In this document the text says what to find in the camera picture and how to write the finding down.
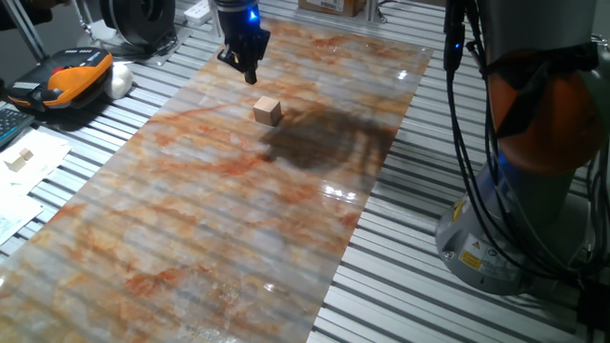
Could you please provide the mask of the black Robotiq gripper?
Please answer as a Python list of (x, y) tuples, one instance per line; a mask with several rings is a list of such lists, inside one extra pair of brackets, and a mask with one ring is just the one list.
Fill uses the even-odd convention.
[[(260, 28), (258, 0), (215, 0), (225, 47), (217, 59), (241, 72), (247, 84), (257, 82), (256, 68), (268, 47), (271, 33)], [(256, 62), (235, 50), (256, 50)]]

